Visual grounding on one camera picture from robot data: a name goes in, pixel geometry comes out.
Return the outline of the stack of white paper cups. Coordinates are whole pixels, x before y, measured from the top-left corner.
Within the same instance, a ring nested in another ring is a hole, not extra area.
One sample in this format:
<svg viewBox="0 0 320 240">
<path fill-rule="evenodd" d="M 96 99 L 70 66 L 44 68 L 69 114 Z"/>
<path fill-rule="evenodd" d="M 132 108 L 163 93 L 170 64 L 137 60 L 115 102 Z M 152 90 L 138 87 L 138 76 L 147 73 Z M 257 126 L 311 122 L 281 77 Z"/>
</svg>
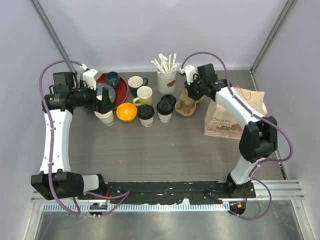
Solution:
<svg viewBox="0 0 320 240">
<path fill-rule="evenodd" d="M 107 113 L 99 113 L 97 111 L 94 112 L 95 116 L 105 125 L 111 126 L 114 123 L 114 114 L 113 111 L 109 111 Z"/>
</svg>

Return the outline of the cardboard cup carrier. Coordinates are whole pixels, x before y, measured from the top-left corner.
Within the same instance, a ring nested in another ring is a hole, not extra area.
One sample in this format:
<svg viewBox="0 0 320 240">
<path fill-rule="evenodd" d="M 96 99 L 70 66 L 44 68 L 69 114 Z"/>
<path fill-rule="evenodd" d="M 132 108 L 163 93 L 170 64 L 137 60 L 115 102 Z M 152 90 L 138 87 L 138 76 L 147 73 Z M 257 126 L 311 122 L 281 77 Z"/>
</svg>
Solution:
<svg viewBox="0 0 320 240">
<path fill-rule="evenodd" d="M 188 96 L 187 90 L 182 90 L 179 99 L 174 105 L 174 110 L 183 117 L 190 117 L 197 108 L 197 104 L 205 99 L 202 96 L 199 100 L 193 100 Z"/>
</svg>

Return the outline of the black cup lid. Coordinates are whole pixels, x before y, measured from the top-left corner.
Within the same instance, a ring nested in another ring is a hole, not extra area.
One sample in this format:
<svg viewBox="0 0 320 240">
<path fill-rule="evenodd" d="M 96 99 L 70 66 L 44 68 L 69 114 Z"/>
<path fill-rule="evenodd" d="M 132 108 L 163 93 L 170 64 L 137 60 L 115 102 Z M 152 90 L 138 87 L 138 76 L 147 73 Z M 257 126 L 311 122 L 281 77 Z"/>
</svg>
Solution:
<svg viewBox="0 0 320 240">
<path fill-rule="evenodd" d="M 160 100 L 158 103 L 157 103 L 157 106 L 156 106 L 156 110 L 159 114 L 161 115 L 164 115 L 164 116 L 167 116 L 167 115 L 170 115 L 173 113 L 174 111 L 174 106 L 173 104 L 168 101 L 168 100 Z"/>
<path fill-rule="evenodd" d="M 142 120 L 149 120 L 155 114 L 154 108 L 149 104 L 143 104 L 137 108 L 137 115 Z"/>
</svg>

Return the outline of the brown paper bag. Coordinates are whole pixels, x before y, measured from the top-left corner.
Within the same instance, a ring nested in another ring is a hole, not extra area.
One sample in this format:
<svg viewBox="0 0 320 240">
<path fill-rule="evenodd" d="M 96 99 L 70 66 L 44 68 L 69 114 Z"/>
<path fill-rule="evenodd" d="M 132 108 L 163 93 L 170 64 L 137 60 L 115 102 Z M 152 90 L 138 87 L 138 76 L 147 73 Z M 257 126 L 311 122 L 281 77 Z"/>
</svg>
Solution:
<svg viewBox="0 0 320 240">
<path fill-rule="evenodd" d="M 252 91 L 240 88 L 238 85 L 235 85 L 233 91 L 255 111 L 263 116 L 267 115 L 263 91 Z M 239 140 L 242 132 L 237 120 L 225 108 L 214 101 L 210 102 L 204 118 L 204 134 L 206 136 Z"/>
</svg>

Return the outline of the stack of black lids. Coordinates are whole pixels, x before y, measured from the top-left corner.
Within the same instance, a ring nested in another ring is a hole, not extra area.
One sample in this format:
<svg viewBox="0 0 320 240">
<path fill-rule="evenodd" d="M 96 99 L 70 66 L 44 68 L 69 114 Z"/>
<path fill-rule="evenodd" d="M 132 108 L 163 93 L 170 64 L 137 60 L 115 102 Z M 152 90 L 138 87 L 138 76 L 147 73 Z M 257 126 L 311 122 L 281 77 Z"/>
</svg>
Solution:
<svg viewBox="0 0 320 240">
<path fill-rule="evenodd" d="M 162 101 L 167 101 L 172 104 L 173 107 L 175 107 L 175 104 L 177 102 L 176 98 L 172 94 L 165 94 L 161 97 Z"/>
</svg>

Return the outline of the white paper cup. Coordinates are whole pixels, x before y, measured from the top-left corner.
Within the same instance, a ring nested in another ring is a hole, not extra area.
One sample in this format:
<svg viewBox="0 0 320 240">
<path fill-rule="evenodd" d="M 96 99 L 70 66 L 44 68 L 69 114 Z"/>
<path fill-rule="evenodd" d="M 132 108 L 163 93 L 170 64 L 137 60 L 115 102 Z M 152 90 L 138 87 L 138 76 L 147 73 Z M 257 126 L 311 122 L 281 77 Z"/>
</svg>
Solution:
<svg viewBox="0 0 320 240">
<path fill-rule="evenodd" d="M 139 120 L 140 120 L 140 123 L 142 124 L 143 127 L 148 128 L 153 124 L 154 117 L 151 117 L 149 119 L 139 118 Z"/>
<path fill-rule="evenodd" d="M 171 120 L 171 118 L 172 118 L 172 113 L 167 114 L 167 115 L 158 113 L 158 117 L 159 117 L 159 120 L 160 120 L 162 123 L 168 123 L 168 122 Z"/>
</svg>

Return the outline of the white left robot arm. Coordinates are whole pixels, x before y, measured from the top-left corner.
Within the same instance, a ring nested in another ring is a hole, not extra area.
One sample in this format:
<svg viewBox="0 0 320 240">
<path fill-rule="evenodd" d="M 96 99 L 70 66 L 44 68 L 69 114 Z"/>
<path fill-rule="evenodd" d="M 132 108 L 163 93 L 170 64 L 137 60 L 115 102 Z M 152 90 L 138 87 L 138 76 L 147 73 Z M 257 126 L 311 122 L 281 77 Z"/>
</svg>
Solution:
<svg viewBox="0 0 320 240">
<path fill-rule="evenodd" d="M 103 115 L 113 112 L 110 91 L 104 87 L 101 95 L 97 94 L 95 85 L 101 75 L 96 69 L 87 69 L 81 80 L 77 80 L 73 72 L 53 74 L 53 85 L 42 103 L 46 124 L 44 156 L 39 174 L 32 175 L 30 180 L 33 188 L 46 200 L 53 200 L 54 194 L 64 199 L 81 197 L 85 192 L 100 200 L 107 194 L 100 173 L 74 173 L 69 162 L 69 133 L 74 109 L 85 107 Z"/>
</svg>

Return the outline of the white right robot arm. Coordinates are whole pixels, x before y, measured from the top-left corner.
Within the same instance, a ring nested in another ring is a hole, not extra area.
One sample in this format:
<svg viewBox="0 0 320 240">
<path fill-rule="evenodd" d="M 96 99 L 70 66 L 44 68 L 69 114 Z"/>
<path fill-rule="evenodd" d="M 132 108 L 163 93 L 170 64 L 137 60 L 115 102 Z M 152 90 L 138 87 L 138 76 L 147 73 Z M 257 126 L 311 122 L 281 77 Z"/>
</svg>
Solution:
<svg viewBox="0 0 320 240">
<path fill-rule="evenodd" d="M 211 63 L 199 67 L 187 65 L 179 73 L 186 77 L 184 86 L 190 98 L 210 98 L 226 109 L 242 129 L 240 159 L 227 175 L 225 186 L 226 193 L 236 198 L 248 187 L 254 168 L 278 148 L 277 121 L 256 112 L 226 79 L 218 78 Z"/>
</svg>

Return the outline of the blue-grey plate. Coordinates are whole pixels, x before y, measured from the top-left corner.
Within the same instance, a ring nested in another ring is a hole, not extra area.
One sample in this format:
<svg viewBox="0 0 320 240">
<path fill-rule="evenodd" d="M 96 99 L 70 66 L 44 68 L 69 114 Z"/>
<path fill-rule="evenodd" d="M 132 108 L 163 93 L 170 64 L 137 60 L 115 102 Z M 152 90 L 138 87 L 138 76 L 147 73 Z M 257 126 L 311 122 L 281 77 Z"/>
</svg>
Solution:
<svg viewBox="0 0 320 240">
<path fill-rule="evenodd" d="M 96 96 L 103 95 L 103 88 L 108 89 L 109 99 L 112 103 L 114 103 L 115 99 L 116 99 L 116 91 L 111 85 L 108 85 L 106 83 L 97 83 L 96 84 L 96 89 L 97 89 Z"/>
</svg>

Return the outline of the red round tray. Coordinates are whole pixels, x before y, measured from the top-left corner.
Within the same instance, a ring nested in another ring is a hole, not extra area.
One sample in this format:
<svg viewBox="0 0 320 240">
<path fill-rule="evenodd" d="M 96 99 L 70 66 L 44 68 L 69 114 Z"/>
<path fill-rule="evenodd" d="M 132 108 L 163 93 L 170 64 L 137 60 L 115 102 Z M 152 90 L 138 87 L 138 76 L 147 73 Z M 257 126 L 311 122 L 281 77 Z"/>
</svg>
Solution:
<svg viewBox="0 0 320 240">
<path fill-rule="evenodd" d="M 96 81 L 96 83 L 107 84 L 106 74 L 103 73 L 102 76 Z M 129 93 L 129 87 L 127 82 L 122 77 L 120 77 L 120 84 L 114 89 L 116 97 L 113 105 L 114 108 L 117 109 L 119 105 L 123 104 L 126 101 Z"/>
</svg>

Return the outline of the small blue cup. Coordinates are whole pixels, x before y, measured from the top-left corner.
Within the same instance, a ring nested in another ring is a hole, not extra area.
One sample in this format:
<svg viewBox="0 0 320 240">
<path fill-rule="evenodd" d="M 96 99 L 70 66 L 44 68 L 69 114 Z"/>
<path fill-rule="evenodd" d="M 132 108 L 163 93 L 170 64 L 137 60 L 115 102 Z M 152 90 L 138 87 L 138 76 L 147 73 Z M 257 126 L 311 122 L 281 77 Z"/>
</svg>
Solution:
<svg viewBox="0 0 320 240">
<path fill-rule="evenodd" d="M 115 71 L 108 72 L 105 78 L 106 78 L 107 84 L 112 86 L 113 88 L 116 88 L 121 82 L 121 78 L 119 74 Z"/>
</svg>

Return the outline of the dark green mug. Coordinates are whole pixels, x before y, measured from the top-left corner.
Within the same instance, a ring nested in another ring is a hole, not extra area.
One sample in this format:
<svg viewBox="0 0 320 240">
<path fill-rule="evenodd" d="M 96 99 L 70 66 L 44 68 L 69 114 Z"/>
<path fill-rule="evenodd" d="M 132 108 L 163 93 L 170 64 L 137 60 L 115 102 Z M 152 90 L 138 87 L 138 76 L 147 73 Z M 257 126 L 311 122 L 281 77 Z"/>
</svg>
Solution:
<svg viewBox="0 0 320 240">
<path fill-rule="evenodd" d="M 148 82 L 149 80 L 146 77 L 142 78 L 140 76 L 132 76 L 131 78 L 129 78 L 127 84 L 129 86 L 129 91 L 132 94 L 132 96 L 136 98 L 138 96 L 138 89 L 142 86 L 146 86 Z"/>
</svg>

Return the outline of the white straw holder cup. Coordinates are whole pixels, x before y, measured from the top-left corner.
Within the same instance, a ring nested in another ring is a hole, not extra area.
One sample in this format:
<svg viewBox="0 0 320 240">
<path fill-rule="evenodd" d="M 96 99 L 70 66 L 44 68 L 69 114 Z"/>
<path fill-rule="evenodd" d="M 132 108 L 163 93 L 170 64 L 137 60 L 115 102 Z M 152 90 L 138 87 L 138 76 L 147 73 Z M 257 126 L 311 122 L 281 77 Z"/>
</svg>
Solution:
<svg viewBox="0 0 320 240">
<path fill-rule="evenodd" d="M 176 89 L 176 72 L 170 75 L 164 75 L 157 72 L 157 89 L 162 94 L 171 94 Z"/>
</svg>

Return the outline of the pale green mug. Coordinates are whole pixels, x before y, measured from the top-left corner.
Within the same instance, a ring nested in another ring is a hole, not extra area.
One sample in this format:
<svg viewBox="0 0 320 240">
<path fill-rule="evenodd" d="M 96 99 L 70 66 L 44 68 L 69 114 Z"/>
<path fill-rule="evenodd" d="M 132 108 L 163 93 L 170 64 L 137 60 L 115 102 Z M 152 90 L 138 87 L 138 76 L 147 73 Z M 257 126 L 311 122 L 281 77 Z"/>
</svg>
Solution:
<svg viewBox="0 0 320 240">
<path fill-rule="evenodd" d="M 133 99 L 132 103 L 135 106 L 152 105 L 153 90 L 148 86 L 141 86 L 137 90 L 137 97 Z"/>
</svg>

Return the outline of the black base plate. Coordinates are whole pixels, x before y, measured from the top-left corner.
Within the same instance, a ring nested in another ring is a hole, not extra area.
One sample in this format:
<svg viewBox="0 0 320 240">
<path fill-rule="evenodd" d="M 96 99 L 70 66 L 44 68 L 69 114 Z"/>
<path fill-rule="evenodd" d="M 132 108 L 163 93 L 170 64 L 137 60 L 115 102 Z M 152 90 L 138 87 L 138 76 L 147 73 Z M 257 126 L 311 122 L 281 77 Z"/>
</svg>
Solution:
<svg viewBox="0 0 320 240">
<path fill-rule="evenodd" d="M 163 182 L 108 182 L 100 195 L 113 197 L 129 192 L 124 200 L 129 205 L 174 205 L 188 199 L 191 205 L 218 204 L 222 199 L 254 199 L 253 183 L 231 193 L 226 182 L 219 181 L 163 181 Z"/>
</svg>

